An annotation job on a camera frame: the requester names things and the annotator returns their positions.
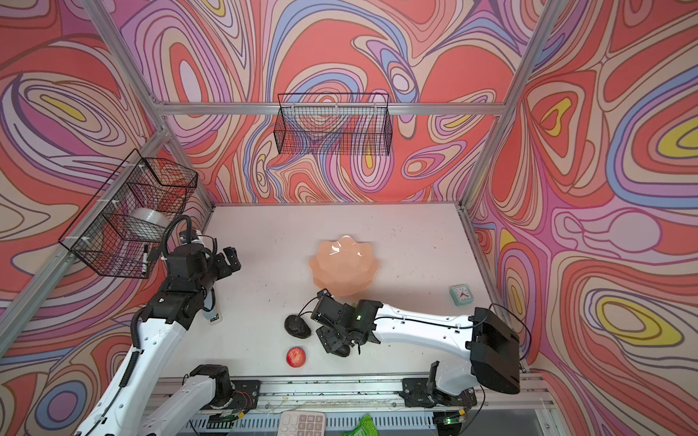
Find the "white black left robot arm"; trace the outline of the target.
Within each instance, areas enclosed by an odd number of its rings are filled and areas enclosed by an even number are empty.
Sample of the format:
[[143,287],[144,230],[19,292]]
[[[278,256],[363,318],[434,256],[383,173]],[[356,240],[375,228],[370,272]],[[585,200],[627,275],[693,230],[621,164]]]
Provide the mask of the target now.
[[225,409],[234,399],[228,368],[200,364],[176,394],[145,416],[165,365],[196,316],[218,319],[214,286],[241,268],[234,248],[201,243],[186,214],[169,223],[156,256],[164,260],[167,276],[131,319],[127,357],[78,435],[176,435],[203,408]]

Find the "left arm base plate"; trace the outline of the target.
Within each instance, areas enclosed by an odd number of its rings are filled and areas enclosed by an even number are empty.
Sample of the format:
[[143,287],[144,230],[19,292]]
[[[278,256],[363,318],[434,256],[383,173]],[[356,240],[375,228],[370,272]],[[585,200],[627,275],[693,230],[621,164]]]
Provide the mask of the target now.
[[236,379],[231,381],[231,385],[232,395],[226,403],[222,405],[205,405],[200,412],[240,413],[250,412],[257,408],[262,386],[260,380]]

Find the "red fake apple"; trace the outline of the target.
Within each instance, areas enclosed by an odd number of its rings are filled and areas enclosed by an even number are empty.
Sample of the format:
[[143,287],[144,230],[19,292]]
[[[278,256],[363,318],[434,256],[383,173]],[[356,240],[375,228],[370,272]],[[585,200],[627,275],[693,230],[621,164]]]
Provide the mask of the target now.
[[301,347],[294,347],[286,354],[286,362],[292,368],[301,368],[306,362],[305,350]]

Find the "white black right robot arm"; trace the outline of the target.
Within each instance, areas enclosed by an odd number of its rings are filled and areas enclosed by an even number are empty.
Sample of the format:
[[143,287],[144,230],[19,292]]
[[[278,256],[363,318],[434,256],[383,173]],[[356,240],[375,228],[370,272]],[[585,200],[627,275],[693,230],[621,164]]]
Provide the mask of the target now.
[[448,403],[477,386],[516,395],[520,387],[519,335],[489,308],[472,315],[441,316],[361,300],[340,303],[329,291],[317,294],[310,317],[328,354],[366,343],[406,343],[446,352],[450,361],[432,363],[427,379],[431,395]]

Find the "dark fake avocado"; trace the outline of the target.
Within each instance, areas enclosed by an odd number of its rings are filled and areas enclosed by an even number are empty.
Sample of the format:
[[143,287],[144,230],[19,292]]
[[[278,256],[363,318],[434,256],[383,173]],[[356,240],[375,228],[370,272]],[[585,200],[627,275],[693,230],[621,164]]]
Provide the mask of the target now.
[[351,348],[348,345],[341,345],[336,350],[333,350],[332,354],[338,357],[345,358],[351,354]]
[[312,331],[307,322],[298,314],[290,314],[284,321],[285,331],[296,339],[307,339]]

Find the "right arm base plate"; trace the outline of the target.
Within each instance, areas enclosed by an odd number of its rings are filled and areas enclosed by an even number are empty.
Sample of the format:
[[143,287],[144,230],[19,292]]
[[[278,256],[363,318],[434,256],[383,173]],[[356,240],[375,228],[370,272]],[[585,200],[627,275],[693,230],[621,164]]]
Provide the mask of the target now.
[[478,405],[473,388],[458,395],[452,395],[437,389],[436,383],[427,378],[403,378],[402,388],[397,394],[404,400],[405,406],[408,408],[445,406],[470,410]]

